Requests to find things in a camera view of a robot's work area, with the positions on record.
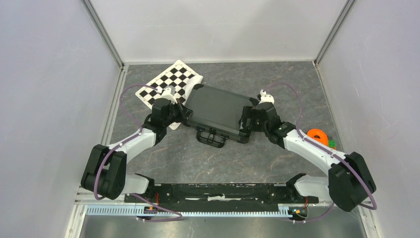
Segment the black poker set case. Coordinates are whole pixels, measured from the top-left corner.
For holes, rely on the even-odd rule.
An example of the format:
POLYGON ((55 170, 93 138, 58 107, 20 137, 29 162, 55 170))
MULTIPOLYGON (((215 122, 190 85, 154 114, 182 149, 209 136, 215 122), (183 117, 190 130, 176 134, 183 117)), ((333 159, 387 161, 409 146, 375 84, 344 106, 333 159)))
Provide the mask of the black poker set case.
POLYGON ((222 148, 228 139, 245 144, 251 134, 240 129, 243 108, 258 103, 256 98, 196 84, 185 103, 193 113, 184 125, 194 128, 196 139, 209 146, 222 148))

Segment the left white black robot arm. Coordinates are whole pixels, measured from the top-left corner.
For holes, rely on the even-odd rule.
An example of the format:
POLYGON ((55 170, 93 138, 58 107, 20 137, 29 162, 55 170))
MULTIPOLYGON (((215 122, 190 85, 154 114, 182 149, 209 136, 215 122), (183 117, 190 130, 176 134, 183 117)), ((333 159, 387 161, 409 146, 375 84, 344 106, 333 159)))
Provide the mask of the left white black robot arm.
POLYGON ((97 200, 114 200, 122 194, 136 193, 142 201, 152 201, 156 189, 149 185, 150 178, 127 175, 127 164, 143 151, 159 144, 172 123, 185 122, 192 114, 193 111, 180 100, 157 99, 140 129, 114 144, 97 144, 92 148, 81 187, 92 192, 97 200))

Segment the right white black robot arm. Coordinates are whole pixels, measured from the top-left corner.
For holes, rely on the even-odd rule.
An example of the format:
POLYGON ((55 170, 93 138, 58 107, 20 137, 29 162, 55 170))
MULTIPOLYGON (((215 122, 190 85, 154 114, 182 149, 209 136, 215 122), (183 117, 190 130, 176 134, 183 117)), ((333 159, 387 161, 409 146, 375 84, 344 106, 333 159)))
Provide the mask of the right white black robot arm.
POLYGON ((361 154, 346 154, 314 140, 296 125, 282 121, 272 103, 245 106, 239 125, 244 132, 264 133, 271 143, 301 156, 325 174, 292 179, 286 188, 290 201, 299 202, 309 196, 332 201, 346 212, 359 205, 377 209, 373 197, 376 185, 361 154))

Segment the black white checkerboard mat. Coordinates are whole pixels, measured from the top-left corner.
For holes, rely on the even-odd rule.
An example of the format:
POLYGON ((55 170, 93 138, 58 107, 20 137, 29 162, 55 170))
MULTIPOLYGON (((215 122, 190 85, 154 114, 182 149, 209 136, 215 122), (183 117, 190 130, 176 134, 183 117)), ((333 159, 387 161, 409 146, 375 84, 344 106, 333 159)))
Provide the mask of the black white checkerboard mat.
POLYGON ((202 83, 203 76, 195 72, 187 64, 181 60, 177 60, 173 65, 164 70, 145 86, 141 87, 135 95, 139 98, 149 109, 158 99, 157 88, 165 88, 167 86, 175 87, 176 102, 180 101, 183 105, 186 104, 192 89, 195 85, 202 83))

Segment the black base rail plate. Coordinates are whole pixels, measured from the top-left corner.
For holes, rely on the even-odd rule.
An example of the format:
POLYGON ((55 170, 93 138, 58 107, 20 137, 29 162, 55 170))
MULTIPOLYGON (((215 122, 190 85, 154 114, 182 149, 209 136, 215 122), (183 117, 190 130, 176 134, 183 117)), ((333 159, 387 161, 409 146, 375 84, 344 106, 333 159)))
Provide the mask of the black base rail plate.
POLYGON ((161 183, 143 197, 178 212, 274 212, 279 204, 318 204, 284 183, 161 183))

